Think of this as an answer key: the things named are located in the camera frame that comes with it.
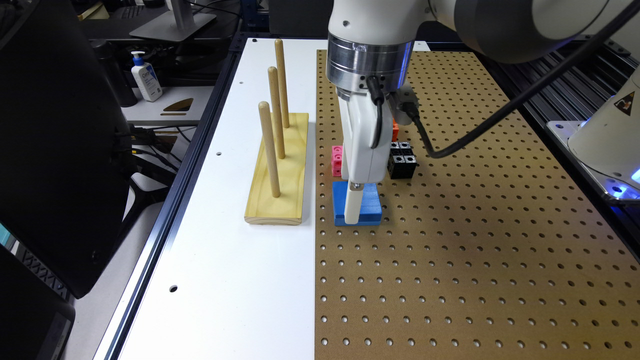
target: blue block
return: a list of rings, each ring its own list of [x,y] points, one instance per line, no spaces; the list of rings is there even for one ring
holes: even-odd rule
[[[347,198],[347,181],[333,182],[333,223],[336,226],[379,226],[382,221],[382,206],[376,184],[365,184],[362,207],[357,224],[344,222],[344,204]]]

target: pegboard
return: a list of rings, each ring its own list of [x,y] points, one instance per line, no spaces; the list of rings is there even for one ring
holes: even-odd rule
[[[318,53],[316,359],[639,359],[638,263],[526,121],[378,185],[378,227],[333,225],[338,98]],[[414,52],[436,148],[508,101],[472,53]]]

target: black cable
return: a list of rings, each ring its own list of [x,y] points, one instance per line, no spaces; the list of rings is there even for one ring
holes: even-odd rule
[[[153,128],[149,128],[149,129],[151,129],[151,130],[162,130],[162,129],[181,128],[181,127],[195,128],[197,126],[195,126],[195,125],[168,125],[168,126],[153,127]]]
[[[209,6],[209,5],[202,5],[202,4],[195,3],[195,2],[193,2],[193,1],[187,1],[187,2],[188,2],[189,4],[191,4],[191,5],[200,6],[200,7],[202,7],[202,8],[207,8],[207,9],[211,9],[211,10],[216,10],[216,11],[226,12],[226,13],[228,13],[228,14],[232,14],[232,15],[235,15],[235,16],[237,16],[237,17],[239,17],[239,18],[242,18],[242,15],[238,14],[237,12],[233,12],[233,11],[229,11],[229,10],[224,10],[224,9],[220,9],[220,8],[215,8],[215,7],[212,7],[212,6]]]
[[[157,154],[157,152],[155,151],[153,145],[151,146],[151,149]],[[177,162],[182,163],[182,160],[180,160],[179,157],[175,156],[171,151],[167,151],[165,154],[169,154],[172,158],[176,159]]]
[[[155,157],[156,159],[160,160],[160,162],[162,162],[164,165],[170,167],[171,169],[175,170],[176,172],[178,172],[178,168],[173,165],[172,163],[169,162],[169,160],[163,158],[162,156],[158,155],[158,153],[152,153],[150,151],[146,151],[146,150],[142,150],[142,149],[131,149],[131,152],[133,154],[135,153],[140,153],[140,154],[145,154],[145,155],[150,155]]]
[[[384,104],[384,93],[382,92],[382,85],[380,85],[380,81],[378,80],[377,76],[369,76],[366,81],[367,88],[369,89],[369,94],[371,95],[371,101],[374,105],[376,105],[378,109],[375,137],[373,138],[373,143],[371,144],[371,148],[375,149],[378,147],[378,143],[380,143],[380,136],[382,135],[382,104]]]
[[[189,138],[187,137],[187,135],[185,135],[185,134],[182,132],[182,130],[180,130],[180,128],[176,128],[176,129],[178,130],[178,132],[180,133],[180,135],[182,135],[182,137],[183,137],[185,140],[187,140],[187,142],[188,142],[188,143],[191,143],[191,139],[189,139]]]
[[[208,2],[206,4],[204,4],[204,6],[211,6],[212,4],[221,3],[221,2],[225,2],[225,1],[232,1],[232,0],[213,0],[213,1],[210,1],[210,2]],[[200,7],[198,10],[193,12],[193,15],[199,13],[200,11],[202,11],[204,9],[206,9],[206,8],[205,7]]]
[[[640,0],[634,0],[631,4],[629,4],[622,12],[616,16],[613,20],[611,20],[605,27],[603,27],[597,34],[593,35],[589,41],[587,41],[584,45],[582,45],[578,50],[573,52],[567,58],[564,59],[560,64],[551,69],[548,73],[546,73],[543,77],[541,77],[538,81],[531,85],[527,90],[518,94],[515,98],[505,104],[498,111],[493,113],[487,120],[482,122],[473,130],[469,131],[466,135],[456,140],[453,144],[447,146],[446,148],[435,151],[433,149],[433,145],[431,144],[431,140],[427,132],[424,129],[420,121],[420,112],[418,108],[413,103],[405,103],[404,111],[409,115],[409,117],[413,120],[413,123],[418,128],[418,132],[422,136],[422,141],[424,142],[425,148],[429,156],[435,159],[443,158],[445,156],[451,155],[454,152],[462,149],[467,146],[472,141],[476,140],[482,134],[491,129],[494,125],[500,122],[503,118],[509,115],[511,112],[515,111],[518,107],[522,106],[526,101],[528,101],[531,97],[536,95],[540,90],[545,88],[547,85],[555,81],[559,78],[565,71],[572,68],[575,64],[584,60],[587,56],[591,55],[595,50],[597,50],[605,41],[607,41],[613,34],[616,33],[624,24],[626,24],[631,18],[633,18],[640,11]]]

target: metal frame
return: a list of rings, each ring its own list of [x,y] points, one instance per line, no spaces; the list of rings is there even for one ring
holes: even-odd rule
[[[185,154],[182,166],[176,175],[176,179],[171,186],[171,190],[167,195],[165,203],[160,210],[160,214],[147,240],[147,244],[151,245],[151,250],[145,259],[141,258],[138,261],[138,264],[142,264],[143,266],[141,275],[135,282],[135,288],[130,296],[127,308],[119,319],[115,335],[108,345],[105,359],[117,359],[119,357],[127,334],[135,319],[136,312],[144,297],[147,285],[153,275],[155,265],[162,254],[164,244],[167,239],[175,236],[180,226],[209,144],[218,125],[218,120],[222,113],[245,42],[246,36],[242,33],[238,33],[232,41],[225,65],[221,71],[221,76],[211,94],[202,119],[191,140],[191,145]]]

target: white bottle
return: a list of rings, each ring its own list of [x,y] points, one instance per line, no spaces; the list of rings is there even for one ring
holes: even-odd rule
[[[132,51],[133,64],[131,74],[138,84],[142,97],[147,101],[156,101],[162,96],[162,88],[151,64],[144,62],[140,55],[144,51]]]

